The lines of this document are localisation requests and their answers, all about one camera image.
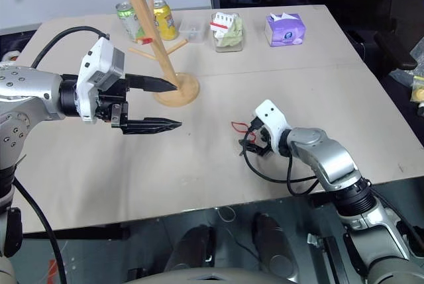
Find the clear plastic container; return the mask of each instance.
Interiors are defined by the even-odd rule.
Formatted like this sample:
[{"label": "clear plastic container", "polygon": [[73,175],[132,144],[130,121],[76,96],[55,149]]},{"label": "clear plastic container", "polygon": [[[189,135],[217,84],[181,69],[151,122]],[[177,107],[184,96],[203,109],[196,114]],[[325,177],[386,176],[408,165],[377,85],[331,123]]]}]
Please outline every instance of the clear plastic container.
[{"label": "clear plastic container", "polygon": [[[211,20],[215,18],[215,14],[212,14]],[[244,46],[244,31],[242,27],[241,36],[235,37],[222,37],[216,38],[215,31],[211,31],[213,44],[215,46],[215,51],[217,52],[235,52],[243,50]]]},{"label": "clear plastic container", "polygon": [[188,42],[203,42],[206,32],[205,19],[199,17],[184,17],[180,26],[180,34]]}]

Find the purple tissue box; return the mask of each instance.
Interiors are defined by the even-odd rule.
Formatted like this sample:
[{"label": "purple tissue box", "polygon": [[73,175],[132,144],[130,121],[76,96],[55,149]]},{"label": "purple tissue box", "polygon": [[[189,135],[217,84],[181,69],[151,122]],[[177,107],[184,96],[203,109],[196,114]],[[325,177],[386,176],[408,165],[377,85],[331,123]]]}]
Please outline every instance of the purple tissue box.
[{"label": "purple tissue box", "polygon": [[265,35],[271,47],[301,44],[305,36],[306,27],[298,14],[289,14],[297,19],[281,19],[274,21],[271,16],[266,17]]}]

